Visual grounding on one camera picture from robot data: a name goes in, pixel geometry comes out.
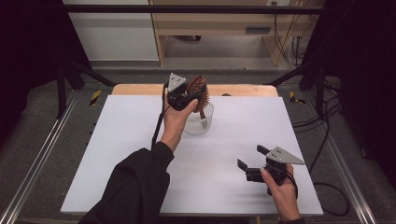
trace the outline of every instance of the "black curtain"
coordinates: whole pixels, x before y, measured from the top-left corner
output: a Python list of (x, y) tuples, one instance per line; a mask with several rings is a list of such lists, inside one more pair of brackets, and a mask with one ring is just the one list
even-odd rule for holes
[[(343, 2), (326, 4), (337, 7)], [(326, 76), (340, 77), (341, 103), (363, 151), (377, 160), (396, 188), (396, 7), (393, 0), (352, 2), (326, 43), (331, 50), (322, 68)], [(313, 57), (340, 15), (319, 18), (305, 60)]]
[[(32, 88), (56, 79), (61, 62), (74, 60), (91, 68), (66, 12), (42, 9), (62, 0), (2, 0), (0, 3), (0, 146), (26, 107)], [(79, 71), (66, 77), (82, 82)]]

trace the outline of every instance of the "wrist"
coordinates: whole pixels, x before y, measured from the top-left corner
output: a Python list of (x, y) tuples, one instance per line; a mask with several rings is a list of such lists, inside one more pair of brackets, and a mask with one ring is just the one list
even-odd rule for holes
[(301, 215), (299, 213), (297, 214), (287, 214), (286, 216), (280, 216), (279, 219), (281, 223), (293, 223), (294, 220), (299, 220), (301, 219)]
[(165, 143), (172, 150), (172, 152), (175, 152), (180, 139), (181, 136), (178, 136), (177, 134), (163, 133), (161, 142)]
[(279, 224), (305, 224), (305, 220), (300, 217), (291, 221), (279, 221)]

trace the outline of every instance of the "bristles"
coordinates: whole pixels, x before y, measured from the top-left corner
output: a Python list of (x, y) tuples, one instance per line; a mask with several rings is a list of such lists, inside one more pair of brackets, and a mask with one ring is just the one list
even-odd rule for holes
[[(200, 90), (206, 84), (206, 78), (202, 76), (196, 76), (190, 83), (187, 85), (187, 94), (192, 92), (196, 92)], [(199, 111), (199, 108), (204, 109), (209, 103), (209, 90), (203, 92), (201, 97), (198, 99), (198, 106), (195, 108), (194, 113)]]

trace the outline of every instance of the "black cable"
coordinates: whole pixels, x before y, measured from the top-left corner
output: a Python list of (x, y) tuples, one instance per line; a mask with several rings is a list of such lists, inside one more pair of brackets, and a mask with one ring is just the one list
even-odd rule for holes
[(318, 21), (317, 15), (309, 15), (311, 21)]
[(292, 62), (288, 59), (288, 57), (286, 56), (285, 50), (283, 48), (282, 45), (282, 41), (280, 40), (280, 36), (279, 33), (277, 32), (277, 14), (274, 14), (274, 40), (275, 40), (275, 44), (277, 46), (277, 48), (280, 50), (280, 53), (283, 56), (283, 59), (289, 63), (292, 64)]
[(151, 149), (153, 149), (155, 143), (157, 143), (158, 132), (160, 131), (161, 124), (163, 123), (163, 115), (165, 114), (165, 89), (166, 89), (166, 87), (168, 85), (167, 83), (168, 82), (163, 84), (163, 96), (162, 96), (162, 98), (163, 98), (163, 106), (161, 108), (160, 116), (158, 116), (157, 126), (155, 128), (154, 135), (152, 136), (152, 139), (151, 139)]
[(296, 60), (296, 62), (295, 62), (294, 65), (296, 65), (297, 67), (299, 67), (301, 64), (298, 63), (298, 60), (301, 59), (301, 57), (298, 55), (298, 53), (296, 53), (296, 51), (298, 51), (298, 47), (297, 47), (296, 50), (294, 50), (294, 37), (291, 39), (290, 42), (291, 42), (291, 51), (292, 51), (292, 53), (293, 53), (294, 59)]
[(293, 54), (295, 53), (295, 57), (296, 58), (302, 59), (304, 57), (305, 53), (299, 53), (298, 52), (298, 50), (300, 49), (300, 40), (301, 40), (301, 37), (297, 36), (297, 47), (296, 47), (296, 51), (295, 52), (294, 52), (294, 49), (293, 49)]
[[(330, 116), (334, 115), (335, 113), (337, 113), (337, 112), (339, 112), (339, 111), (340, 111), (340, 109), (338, 109), (338, 110), (332, 112), (332, 113), (330, 114)], [(325, 122), (325, 121), (323, 120), (321, 123), (319, 123), (319, 124), (317, 124), (317, 125), (315, 125), (315, 126), (309, 128), (309, 129), (306, 129), (306, 130), (303, 130), (303, 131), (294, 132), (294, 133), (306, 133), (306, 132), (311, 131), (311, 130), (317, 128), (318, 126), (322, 125), (324, 122)]]
[(334, 90), (332, 90), (332, 88), (328, 88), (328, 87), (324, 87), (324, 90), (326, 91), (326, 92), (328, 92), (329, 94), (331, 94), (331, 95), (337, 95), (338, 93), (337, 92), (334, 92)]
[[(328, 104), (329, 104), (329, 102), (330, 102), (331, 100), (337, 99), (337, 98), (338, 98), (338, 96), (334, 96), (334, 97), (330, 98), (330, 99), (326, 102), (326, 105), (325, 105), (325, 111), (326, 111), (326, 113), (325, 113), (325, 121), (326, 121), (326, 124), (327, 124), (327, 130), (326, 130), (325, 136), (324, 136), (324, 138), (323, 138), (323, 141), (322, 141), (322, 143), (321, 143), (321, 145), (320, 145), (319, 151), (318, 151), (316, 157), (314, 158), (314, 161), (312, 162), (311, 166), (309, 167), (309, 174), (312, 173), (312, 170), (313, 170), (313, 168), (314, 168), (314, 166), (315, 166), (315, 163), (317, 162), (318, 157), (319, 157), (319, 155), (321, 154), (321, 152), (322, 152), (322, 150), (323, 150), (323, 148), (324, 148), (325, 143), (327, 142), (327, 137), (328, 137), (329, 132), (330, 132), (330, 121), (329, 121), (329, 113), (328, 113), (328, 112), (330, 111), (330, 109), (329, 109), (329, 110), (327, 109)], [(327, 186), (327, 187), (336, 189), (337, 191), (339, 191), (339, 192), (341, 193), (341, 195), (344, 197), (344, 199), (345, 199), (345, 201), (346, 201), (346, 210), (345, 210), (344, 212), (342, 212), (342, 213), (335, 213), (335, 212), (332, 212), (332, 211), (330, 211), (329, 209), (326, 209), (325, 207), (321, 206), (321, 208), (323, 209), (323, 211), (325, 211), (325, 212), (327, 212), (327, 213), (329, 213), (329, 214), (331, 214), (331, 215), (338, 216), (338, 217), (345, 216), (346, 214), (349, 213), (349, 210), (350, 210), (349, 200), (348, 200), (347, 196), (346, 196), (339, 188), (337, 188), (337, 187), (334, 186), (334, 185), (327, 184), (327, 183), (322, 183), (322, 182), (315, 182), (315, 183), (313, 183), (313, 184), (314, 184), (314, 186), (315, 186), (315, 185), (323, 185), (323, 186)]]
[(297, 64), (297, 66), (299, 66), (299, 64), (298, 64), (298, 48), (300, 47), (300, 37), (299, 36), (297, 36), (297, 46), (296, 46), (296, 64)]
[(342, 213), (335, 213), (335, 212), (332, 212), (332, 211), (330, 211), (329, 209), (323, 207), (323, 205), (321, 205), (321, 208), (323, 209), (323, 211), (325, 211), (325, 212), (327, 212), (327, 213), (329, 213), (329, 214), (331, 214), (331, 215), (333, 215), (333, 216), (337, 216), (337, 217), (343, 217), (343, 216), (345, 216), (346, 214), (348, 214), (348, 212), (349, 212), (349, 210), (350, 210), (350, 204), (349, 204), (349, 200), (348, 200), (347, 196), (345, 195), (345, 193), (344, 193), (343, 191), (341, 191), (341, 190), (340, 190), (339, 188), (337, 188), (336, 186), (331, 185), (331, 184), (328, 184), (328, 183), (315, 182), (315, 183), (314, 183), (314, 186), (315, 186), (315, 185), (327, 186), (327, 187), (330, 187), (330, 188), (332, 188), (332, 189), (337, 190), (337, 191), (343, 196), (344, 200), (346, 201), (346, 210), (345, 210), (344, 212), (342, 212)]
[(327, 80), (327, 78), (324, 78), (324, 84), (325, 84), (324, 87), (325, 87), (327, 90), (335, 91), (337, 94), (338, 94), (339, 92), (341, 92), (341, 89), (334, 87), (334, 85), (332, 85), (332, 84)]
[(294, 176), (291, 174), (291, 172), (287, 171), (286, 177), (288, 180), (290, 180), (291, 184), (294, 186), (295, 192), (296, 192), (296, 199), (298, 198), (298, 187), (296, 180), (294, 179)]
[[(333, 99), (336, 99), (336, 98), (337, 98), (337, 96), (334, 96), (334, 97), (330, 98), (330, 99), (326, 102), (326, 104), (325, 104), (325, 111), (327, 111), (327, 106), (328, 106), (329, 102), (330, 102), (331, 100), (333, 100)], [(328, 135), (329, 135), (329, 131), (330, 131), (329, 117), (328, 117), (328, 114), (327, 114), (327, 113), (325, 113), (324, 115), (325, 115), (325, 121), (326, 121), (326, 124), (327, 124), (327, 130), (326, 130), (326, 133), (325, 133), (325, 135), (324, 135), (323, 141), (322, 141), (322, 143), (321, 143), (321, 145), (320, 145), (320, 147), (319, 147), (318, 153), (317, 153), (317, 155), (315, 156), (314, 160), (312, 161), (311, 167), (309, 167), (309, 174), (311, 174), (312, 169), (314, 168), (315, 163), (317, 162), (318, 157), (319, 157), (321, 151), (323, 150), (324, 145), (325, 145), (326, 140), (327, 140), (327, 137), (328, 137)]]
[[(332, 116), (333, 114), (335, 114), (337, 111), (332, 112), (332, 110), (336, 107), (339, 106), (340, 104), (334, 105), (332, 106), (329, 111), (327, 111), (326, 113), (328, 113), (330, 116)], [(318, 116), (314, 116), (313, 118), (306, 120), (306, 121), (300, 121), (300, 122), (296, 122), (292, 125), (293, 128), (301, 128), (301, 127), (305, 127), (308, 126), (309, 124), (315, 123), (316, 121), (320, 120), (320, 118)]]

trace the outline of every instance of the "person's right hand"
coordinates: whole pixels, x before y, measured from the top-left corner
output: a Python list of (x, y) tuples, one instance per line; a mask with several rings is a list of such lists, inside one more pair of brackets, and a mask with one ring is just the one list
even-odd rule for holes
[(168, 104), (168, 97), (165, 96), (165, 114), (163, 115), (163, 137), (161, 141), (165, 143), (172, 152), (175, 152), (178, 143), (181, 140), (184, 127), (186, 126), (187, 117), (197, 107), (198, 100), (191, 101), (186, 108), (181, 111), (175, 110)]
[[(293, 175), (293, 167), (287, 164), (288, 171)], [(282, 222), (293, 221), (301, 218), (298, 210), (296, 192), (291, 181), (286, 178), (282, 186), (278, 186), (272, 176), (261, 168), (262, 179), (271, 190), (276, 210)]]

